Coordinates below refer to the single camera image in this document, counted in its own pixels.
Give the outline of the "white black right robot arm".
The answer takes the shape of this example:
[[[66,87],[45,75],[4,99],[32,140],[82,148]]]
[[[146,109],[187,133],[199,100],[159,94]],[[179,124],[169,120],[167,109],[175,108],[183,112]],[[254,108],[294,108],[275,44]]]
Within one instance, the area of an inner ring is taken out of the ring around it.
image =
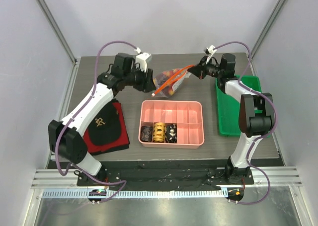
[[[212,63],[212,57],[204,56],[198,64],[188,69],[199,79],[206,76],[216,78],[218,89],[239,103],[238,126],[241,134],[224,172],[226,181],[231,184],[241,180],[242,173],[251,167],[253,149],[273,130],[276,122],[272,95],[257,92],[243,84],[235,76],[235,65],[235,55],[226,53],[220,63]]]

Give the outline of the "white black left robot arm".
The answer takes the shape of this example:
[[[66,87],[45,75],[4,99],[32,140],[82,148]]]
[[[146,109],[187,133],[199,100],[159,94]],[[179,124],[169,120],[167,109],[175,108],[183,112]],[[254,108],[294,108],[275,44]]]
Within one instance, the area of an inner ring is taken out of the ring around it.
[[[62,120],[53,120],[48,126],[50,148],[55,157],[63,157],[88,173],[89,181],[96,186],[105,182],[106,174],[101,162],[88,152],[84,133],[100,110],[126,86],[145,93],[155,90],[153,70],[148,67],[151,57],[145,52],[137,56],[117,54],[109,65],[110,72],[96,78],[80,104]]]

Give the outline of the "clear zip bag orange seal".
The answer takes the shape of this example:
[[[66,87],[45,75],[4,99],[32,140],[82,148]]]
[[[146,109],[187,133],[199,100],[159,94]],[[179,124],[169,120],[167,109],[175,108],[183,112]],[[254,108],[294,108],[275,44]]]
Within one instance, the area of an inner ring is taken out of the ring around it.
[[[191,73],[188,71],[191,67],[194,66],[189,65],[183,68],[163,71],[156,75],[153,78],[156,89],[152,92],[152,97],[172,97],[182,85],[183,81],[191,76]]]

